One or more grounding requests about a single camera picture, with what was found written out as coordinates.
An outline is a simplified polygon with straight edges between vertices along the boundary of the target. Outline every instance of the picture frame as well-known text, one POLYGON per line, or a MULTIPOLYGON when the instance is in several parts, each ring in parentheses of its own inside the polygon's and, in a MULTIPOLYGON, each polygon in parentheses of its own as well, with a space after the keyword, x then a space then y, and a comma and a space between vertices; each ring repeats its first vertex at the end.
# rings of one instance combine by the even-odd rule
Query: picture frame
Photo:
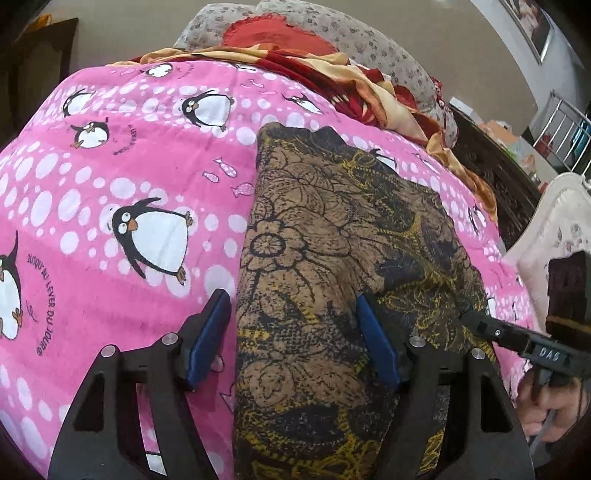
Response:
POLYGON ((517 24, 538 63, 544 61, 554 29, 535 0, 499 0, 517 24))

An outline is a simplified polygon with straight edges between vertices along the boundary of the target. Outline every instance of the hand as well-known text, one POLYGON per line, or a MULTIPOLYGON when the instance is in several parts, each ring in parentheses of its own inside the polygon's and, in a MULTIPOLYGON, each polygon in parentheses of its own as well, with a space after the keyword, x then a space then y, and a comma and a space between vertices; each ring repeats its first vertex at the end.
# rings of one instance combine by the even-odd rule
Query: hand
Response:
MULTIPOLYGON (((542 429, 542 424, 549 410, 556 410, 556 416, 550 428, 542 437, 543 442, 556 442, 567 433, 577 421, 579 408, 581 382, 578 379, 571 380, 565 387, 550 388, 545 385, 540 391, 537 401, 531 398, 534 371, 529 370, 518 387, 517 417, 526 437, 537 435, 542 429)), ((581 400, 582 417, 589 406, 589 394, 583 390, 581 400)))

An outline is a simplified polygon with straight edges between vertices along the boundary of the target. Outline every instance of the pink blanket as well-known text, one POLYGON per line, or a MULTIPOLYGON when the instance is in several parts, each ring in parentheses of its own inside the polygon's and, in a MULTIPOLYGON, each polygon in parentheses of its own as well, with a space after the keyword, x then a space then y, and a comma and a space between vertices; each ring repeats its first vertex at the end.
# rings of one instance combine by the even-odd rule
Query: pink blanket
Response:
MULTIPOLYGON (((101 347, 147 346, 236 296, 266 123, 331 126, 439 192, 482 274, 491 314, 530 326, 532 309, 467 188, 396 133, 337 113, 302 85, 219 61, 97 67, 65 80, 0 154, 0 421, 44 475, 69 404, 101 347)), ((233 478, 235 319, 207 380, 188 395, 222 480, 233 478)), ((513 393, 524 364, 498 351, 513 393)), ((141 399, 148 450, 157 450, 141 399)))

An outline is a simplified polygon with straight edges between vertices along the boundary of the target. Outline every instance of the metal screw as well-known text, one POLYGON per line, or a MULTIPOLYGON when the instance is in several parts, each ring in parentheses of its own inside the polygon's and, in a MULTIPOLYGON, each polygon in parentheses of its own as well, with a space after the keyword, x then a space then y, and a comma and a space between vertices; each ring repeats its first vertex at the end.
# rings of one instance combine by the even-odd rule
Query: metal screw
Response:
POLYGON ((472 356, 476 360, 484 360, 486 358, 486 353, 484 353, 484 350, 482 348, 473 348, 472 356))
POLYGON ((415 348, 423 348, 427 343, 423 337, 419 336, 410 337, 408 341, 415 348))
POLYGON ((100 351, 100 354, 105 358, 109 358, 110 356, 113 356, 116 351, 117 349, 115 348, 115 345, 107 345, 103 347, 103 349, 100 351))
POLYGON ((162 337, 162 343, 165 345, 174 345, 177 343, 178 335, 176 333, 167 333, 162 337))

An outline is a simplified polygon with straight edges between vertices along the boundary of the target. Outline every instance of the orange blanket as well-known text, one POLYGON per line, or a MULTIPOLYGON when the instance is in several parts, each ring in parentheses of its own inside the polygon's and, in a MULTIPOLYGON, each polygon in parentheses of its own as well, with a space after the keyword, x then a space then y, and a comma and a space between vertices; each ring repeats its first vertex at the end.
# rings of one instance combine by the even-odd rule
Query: orange blanket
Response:
MULTIPOLYGON (((482 202, 491 220, 497 221, 496 199, 491 187, 445 147, 441 127, 436 121, 397 100, 392 83, 386 81, 379 70, 351 65, 344 53, 316 56, 300 50, 281 50, 271 44, 251 48, 211 47, 192 53, 164 48, 144 55, 139 64, 198 59, 256 64, 302 83, 330 100, 338 112, 363 124, 403 135, 424 147, 458 177, 482 202)), ((137 62, 122 61, 114 65, 130 64, 137 62)))

